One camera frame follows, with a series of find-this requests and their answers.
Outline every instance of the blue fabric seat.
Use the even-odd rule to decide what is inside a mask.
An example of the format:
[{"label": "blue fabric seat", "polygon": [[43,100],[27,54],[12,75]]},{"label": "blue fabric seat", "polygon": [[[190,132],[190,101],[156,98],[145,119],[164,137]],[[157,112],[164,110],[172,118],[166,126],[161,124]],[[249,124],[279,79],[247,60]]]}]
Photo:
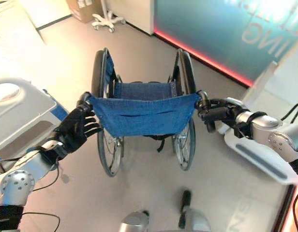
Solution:
[{"label": "blue fabric seat", "polygon": [[155,101],[91,96],[89,102],[101,125],[113,137],[122,137],[180,133],[190,121],[198,99],[195,93]]}]

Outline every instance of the red led light strip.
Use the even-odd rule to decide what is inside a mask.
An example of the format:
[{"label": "red led light strip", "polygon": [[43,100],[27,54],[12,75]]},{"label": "red led light strip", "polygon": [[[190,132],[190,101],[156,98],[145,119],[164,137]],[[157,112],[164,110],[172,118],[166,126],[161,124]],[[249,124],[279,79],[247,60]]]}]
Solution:
[{"label": "red led light strip", "polygon": [[171,38],[170,36],[166,35],[164,32],[161,32],[159,30],[154,30],[154,33],[161,36],[162,38],[170,41],[172,44],[178,46],[178,47],[181,47],[182,49],[188,51],[189,53],[193,54],[194,56],[196,56],[197,58],[205,61],[206,63],[212,65],[213,67],[221,70],[222,72],[230,75],[231,77],[233,77],[234,79],[242,82],[243,84],[251,87],[253,85],[253,82],[251,80],[248,80],[247,78],[244,78],[242,76],[240,76],[239,74],[233,72],[232,70],[229,70],[228,68],[216,63],[215,61],[205,57],[204,55],[202,55],[201,53],[193,50],[192,48],[188,47],[187,45],[184,45],[183,43]]}]

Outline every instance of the cardboard box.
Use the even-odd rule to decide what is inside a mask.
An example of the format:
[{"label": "cardboard box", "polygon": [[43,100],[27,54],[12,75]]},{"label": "cardboard box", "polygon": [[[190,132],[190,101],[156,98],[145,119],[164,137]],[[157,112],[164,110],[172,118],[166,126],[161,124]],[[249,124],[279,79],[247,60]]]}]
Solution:
[{"label": "cardboard box", "polygon": [[103,15],[100,0],[66,0],[72,15],[83,23],[94,19],[93,13]]}]

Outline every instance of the glass wall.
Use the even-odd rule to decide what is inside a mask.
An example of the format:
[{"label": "glass wall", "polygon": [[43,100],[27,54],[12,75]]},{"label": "glass wall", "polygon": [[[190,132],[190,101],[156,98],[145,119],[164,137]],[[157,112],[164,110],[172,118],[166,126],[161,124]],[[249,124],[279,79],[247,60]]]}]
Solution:
[{"label": "glass wall", "polygon": [[298,0],[156,0],[155,33],[251,85],[298,40]]}]

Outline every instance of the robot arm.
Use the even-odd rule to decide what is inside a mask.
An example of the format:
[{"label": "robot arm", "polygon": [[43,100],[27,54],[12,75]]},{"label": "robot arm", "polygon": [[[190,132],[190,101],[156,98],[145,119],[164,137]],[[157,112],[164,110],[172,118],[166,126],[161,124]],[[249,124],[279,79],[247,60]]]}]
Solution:
[{"label": "robot arm", "polygon": [[58,161],[73,153],[100,130],[84,93],[77,107],[52,132],[48,141],[34,148],[0,175],[0,231],[17,231],[23,206],[35,184],[58,167]]},{"label": "robot arm", "polygon": [[209,132],[215,131],[215,121],[234,129],[238,138],[246,137],[277,152],[298,174],[298,125],[283,123],[264,112],[250,112],[242,102],[228,99],[209,100],[202,92],[198,115]]}]

